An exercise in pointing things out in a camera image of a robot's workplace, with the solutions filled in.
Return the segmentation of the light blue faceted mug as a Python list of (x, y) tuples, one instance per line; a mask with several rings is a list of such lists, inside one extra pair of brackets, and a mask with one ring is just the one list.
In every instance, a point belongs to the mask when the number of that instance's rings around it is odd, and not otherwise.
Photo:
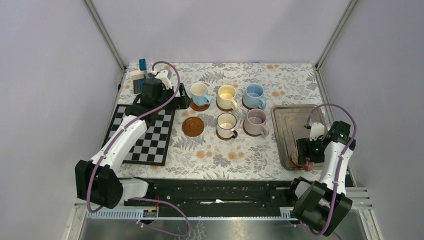
[(190, 88), (193, 103), (198, 107), (211, 104), (211, 97), (208, 95), (208, 86), (202, 82), (194, 83)]

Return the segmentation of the metal tray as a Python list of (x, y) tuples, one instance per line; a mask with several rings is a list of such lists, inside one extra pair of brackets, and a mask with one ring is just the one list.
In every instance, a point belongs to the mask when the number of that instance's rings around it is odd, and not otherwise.
[(305, 124), (314, 107), (314, 104), (274, 105), (270, 109), (279, 161), (288, 171), (303, 169), (293, 163), (291, 155), (298, 152), (296, 140), (310, 136)]

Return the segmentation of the cream yellow mug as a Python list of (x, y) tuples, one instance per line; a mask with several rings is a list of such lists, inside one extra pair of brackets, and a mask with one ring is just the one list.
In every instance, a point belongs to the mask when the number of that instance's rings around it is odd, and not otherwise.
[(224, 112), (237, 111), (239, 106), (236, 97), (237, 92), (232, 85), (222, 85), (217, 92), (217, 107)]

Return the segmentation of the white mug black rim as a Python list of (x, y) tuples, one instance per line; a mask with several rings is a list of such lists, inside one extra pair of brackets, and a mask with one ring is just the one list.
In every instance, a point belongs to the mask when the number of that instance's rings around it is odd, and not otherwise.
[(238, 137), (238, 132), (236, 130), (237, 123), (238, 121), (235, 115), (224, 112), (217, 117), (216, 130), (223, 138), (233, 137), (236, 139)]

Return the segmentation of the dark walnut coaster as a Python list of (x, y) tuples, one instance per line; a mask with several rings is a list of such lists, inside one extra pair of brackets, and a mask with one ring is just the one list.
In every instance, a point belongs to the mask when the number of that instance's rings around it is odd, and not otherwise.
[(231, 137), (222, 137), (222, 136), (219, 135), (218, 131), (215, 131), (215, 133), (216, 133), (217, 137), (220, 140), (223, 140), (223, 141), (228, 141), (228, 140), (234, 139), (232, 136)]

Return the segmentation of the lilac mug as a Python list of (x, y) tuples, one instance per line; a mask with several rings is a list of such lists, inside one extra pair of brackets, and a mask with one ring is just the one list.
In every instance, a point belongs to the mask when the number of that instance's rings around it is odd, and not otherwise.
[(253, 135), (261, 133), (261, 136), (267, 137), (270, 134), (270, 129), (267, 127), (267, 115), (261, 109), (249, 110), (244, 120), (244, 126)]

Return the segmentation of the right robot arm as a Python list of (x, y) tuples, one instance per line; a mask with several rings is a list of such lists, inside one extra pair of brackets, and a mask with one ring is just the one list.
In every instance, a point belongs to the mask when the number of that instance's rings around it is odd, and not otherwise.
[(319, 180), (295, 178), (287, 191), (293, 205), (292, 215), (306, 224), (314, 234), (329, 236), (352, 208), (346, 196), (345, 176), (356, 147), (350, 124), (335, 121), (329, 130), (322, 123), (305, 125), (309, 137), (297, 139), (298, 161), (323, 163)]

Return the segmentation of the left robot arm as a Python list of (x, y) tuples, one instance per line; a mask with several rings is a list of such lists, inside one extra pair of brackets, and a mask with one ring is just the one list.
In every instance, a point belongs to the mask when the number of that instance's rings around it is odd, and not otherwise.
[(185, 86), (166, 88), (162, 80), (149, 78), (144, 81), (142, 92), (124, 112), (123, 119), (112, 137), (90, 160), (80, 160), (75, 166), (77, 197), (86, 201), (89, 212), (92, 204), (113, 209), (119, 203), (137, 199), (148, 206), (155, 200), (155, 192), (147, 180), (140, 177), (117, 177), (121, 166), (137, 140), (153, 126), (162, 110), (187, 109), (191, 103)]

